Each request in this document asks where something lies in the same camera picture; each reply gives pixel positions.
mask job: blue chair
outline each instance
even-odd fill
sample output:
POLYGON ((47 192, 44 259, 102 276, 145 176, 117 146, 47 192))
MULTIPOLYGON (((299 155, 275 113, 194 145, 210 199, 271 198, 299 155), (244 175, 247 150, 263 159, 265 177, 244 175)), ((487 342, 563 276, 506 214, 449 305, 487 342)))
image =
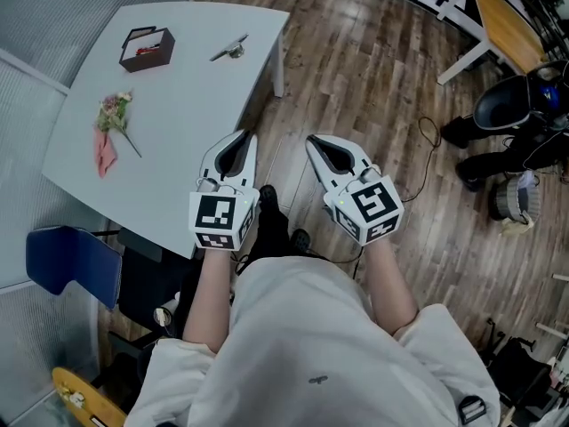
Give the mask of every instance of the blue chair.
POLYGON ((69 226, 31 231, 26 238, 28 277, 55 295, 75 280, 107 307, 115 308, 122 258, 96 237, 111 233, 115 232, 92 234, 69 226))

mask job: flower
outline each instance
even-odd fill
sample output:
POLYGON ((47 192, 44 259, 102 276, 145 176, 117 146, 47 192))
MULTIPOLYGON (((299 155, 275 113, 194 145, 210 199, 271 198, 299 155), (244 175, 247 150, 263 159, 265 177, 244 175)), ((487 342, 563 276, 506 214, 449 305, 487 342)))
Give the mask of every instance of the flower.
POLYGON ((116 96, 119 100, 132 101, 132 92, 120 92, 116 96))
POLYGON ((126 140, 129 141, 132 148, 139 157, 142 157, 126 134, 126 105, 132 101, 131 92, 120 92, 115 95, 106 97, 99 107, 99 115, 97 116, 97 127, 102 133, 108 133, 109 130, 116 130, 121 133, 126 140))

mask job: white table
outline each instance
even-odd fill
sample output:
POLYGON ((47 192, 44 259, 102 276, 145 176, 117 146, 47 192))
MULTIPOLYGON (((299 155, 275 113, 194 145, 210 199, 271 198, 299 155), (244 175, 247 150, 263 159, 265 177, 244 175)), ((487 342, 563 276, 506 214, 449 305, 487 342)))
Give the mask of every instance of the white table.
POLYGON ((53 129, 43 174, 121 226, 191 258, 189 192, 204 153, 235 131, 259 75, 271 59, 275 95, 284 91, 282 30, 287 12, 214 3, 120 8, 79 70, 53 129), (118 61, 132 28, 168 28, 169 65, 128 73, 118 61), (244 55, 209 59, 241 35, 244 55), (132 90, 128 133, 142 158, 111 133, 117 161, 100 179, 93 123, 107 95, 132 90))

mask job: pink cloth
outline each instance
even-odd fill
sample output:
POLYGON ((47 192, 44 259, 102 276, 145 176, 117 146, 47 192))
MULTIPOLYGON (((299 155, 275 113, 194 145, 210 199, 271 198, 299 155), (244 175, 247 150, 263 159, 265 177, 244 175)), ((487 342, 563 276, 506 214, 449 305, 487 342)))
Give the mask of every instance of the pink cloth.
POLYGON ((95 128, 95 164, 99 171, 99 177, 105 177, 108 169, 116 162, 116 152, 113 141, 108 137, 108 133, 102 132, 97 126, 95 128))

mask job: person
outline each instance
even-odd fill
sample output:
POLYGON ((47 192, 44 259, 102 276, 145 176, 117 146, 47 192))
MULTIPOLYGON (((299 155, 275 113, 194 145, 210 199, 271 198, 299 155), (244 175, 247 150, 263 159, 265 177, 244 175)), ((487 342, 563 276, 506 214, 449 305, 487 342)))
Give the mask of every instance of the person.
POLYGON ((419 310, 386 238, 365 248, 368 298, 287 227, 263 187, 232 306, 230 252, 206 250, 183 340, 157 342, 126 427, 498 425, 480 357, 443 305, 419 310))
POLYGON ((456 117, 441 129, 444 140, 460 149, 471 141, 495 135, 509 135, 511 141, 502 152, 468 157, 456 165, 456 173, 470 191, 484 187, 485 179, 498 173, 522 173, 563 162, 569 156, 569 144, 563 128, 548 128, 537 117, 519 127, 497 130, 479 128, 472 116, 456 117))

